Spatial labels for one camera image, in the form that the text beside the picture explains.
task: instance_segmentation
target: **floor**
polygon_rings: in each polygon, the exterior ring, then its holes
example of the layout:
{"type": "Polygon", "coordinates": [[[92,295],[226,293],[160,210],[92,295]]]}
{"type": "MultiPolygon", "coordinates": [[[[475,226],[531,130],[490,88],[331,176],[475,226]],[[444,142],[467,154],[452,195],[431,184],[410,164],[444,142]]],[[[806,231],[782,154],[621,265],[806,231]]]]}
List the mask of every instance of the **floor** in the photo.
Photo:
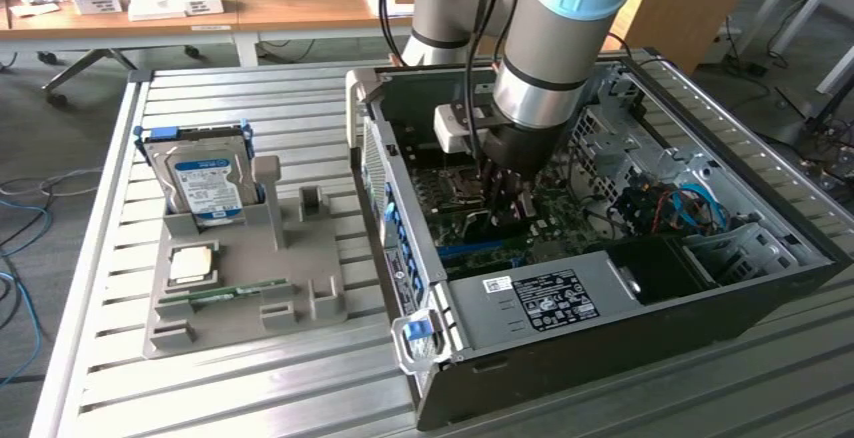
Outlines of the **floor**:
{"type": "MultiPolygon", "coordinates": [[[[742,0],[733,17],[733,26],[745,26],[762,0],[742,0]]],[[[771,87],[786,86],[810,95],[811,90],[830,71],[835,61],[854,41],[854,26],[819,15],[793,44],[786,57],[790,69],[771,67],[763,81],[771,87]]],[[[379,39],[340,39],[316,42],[294,42],[286,47],[270,46],[270,52],[280,56],[275,61],[338,61],[375,59],[386,55],[379,39]]],[[[210,45],[200,48],[203,60],[184,56],[179,47],[130,52],[138,66],[150,69],[236,66],[234,47],[210,45]]],[[[79,53],[61,53],[60,58],[74,60],[79,53]]],[[[746,54],[745,61],[759,56],[746,54]]],[[[0,57],[8,62],[9,57],[0,57]]],[[[112,123],[122,100],[126,72],[112,60],[104,60],[61,92],[72,106],[53,109],[39,90],[57,68],[44,65],[33,54],[21,54],[12,68],[0,74],[0,181],[24,177],[48,177],[78,168],[102,165],[112,132],[112,123]]],[[[747,81],[734,78],[719,69],[702,68],[694,75],[699,84],[722,104],[731,106],[762,92],[747,81]]],[[[781,122],[797,120],[791,110],[778,107],[779,99],[769,96],[739,107],[737,114],[759,131],[773,131],[781,122]]],[[[839,117],[854,113],[854,97],[846,101],[839,117]]],[[[91,186],[95,176],[82,177],[67,184],[67,190],[91,186]]],[[[43,204],[45,197],[15,197],[16,202],[43,204]]],[[[47,370],[51,355],[51,338],[56,334],[66,294],[75,270],[78,252],[83,240],[94,195],[57,199],[53,206],[53,226],[31,248],[11,258],[15,273],[25,282],[45,329],[47,341],[39,358],[24,376],[32,381],[0,388],[0,430],[3,436],[25,436],[41,388],[40,376],[47,370]]],[[[29,220],[32,215],[0,207],[0,237],[8,236],[29,220]]],[[[8,247],[23,243],[13,241],[8,247]]],[[[0,302],[0,316],[9,313],[12,300],[0,302]]],[[[0,332],[0,376],[7,376],[23,363],[33,346],[32,325],[24,310],[0,332]]]]}

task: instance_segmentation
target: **aluminum workbench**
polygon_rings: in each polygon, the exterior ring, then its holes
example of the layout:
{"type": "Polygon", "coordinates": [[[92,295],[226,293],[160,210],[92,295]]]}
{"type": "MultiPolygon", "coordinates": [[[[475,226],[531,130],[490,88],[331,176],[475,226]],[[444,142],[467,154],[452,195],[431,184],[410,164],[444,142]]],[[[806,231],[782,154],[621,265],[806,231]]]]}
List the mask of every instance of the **aluminum workbench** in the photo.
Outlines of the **aluminum workbench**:
{"type": "MultiPolygon", "coordinates": [[[[854,275],[846,273],[734,341],[454,428],[415,431],[344,130],[344,74],[376,65],[164,71],[128,84],[32,436],[806,437],[854,428],[854,275]],[[282,159],[280,194],[318,183],[332,197],[351,317],[328,328],[146,361],[164,202],[131,130],[240,119],[252,123],[258,152],[282,159]]],[[[671,80],[657,66],[654,76],[671,80]]],[[[702,94],[682,88],[687,97],[702,94]]],[[[783,179],[774,186],[794,185],[783,179]]]]}

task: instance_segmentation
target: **hard drive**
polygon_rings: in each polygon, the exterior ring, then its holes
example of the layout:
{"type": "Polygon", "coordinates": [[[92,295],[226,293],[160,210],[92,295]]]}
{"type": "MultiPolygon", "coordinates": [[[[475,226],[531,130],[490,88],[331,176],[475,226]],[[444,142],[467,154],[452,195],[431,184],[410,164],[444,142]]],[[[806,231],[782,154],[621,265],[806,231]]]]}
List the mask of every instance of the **hard drive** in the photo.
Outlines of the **hard drive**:
{"type": "Polygon", "coordinates": [[[200,226],[231,223],[259,202],[252,180],[248,125],[135,130],[171,213],[192,213],[200,226]]]}

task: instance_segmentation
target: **blue ram slot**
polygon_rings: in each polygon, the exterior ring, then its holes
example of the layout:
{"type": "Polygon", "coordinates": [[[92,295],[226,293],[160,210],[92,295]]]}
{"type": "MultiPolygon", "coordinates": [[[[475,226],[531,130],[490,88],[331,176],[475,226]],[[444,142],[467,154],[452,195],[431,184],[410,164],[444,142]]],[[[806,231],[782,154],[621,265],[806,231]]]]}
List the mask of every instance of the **blue ram slot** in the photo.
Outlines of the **blue ram slot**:
{"type": "Polygon", "coordinates": [[[451,256],[462,255],[463,253],[501,248],[503,244],[503,241],[486,241],[471,245],[440,246],[436,248],[436,251],[439,252],[439,258],[450,258],[451,256]]]}

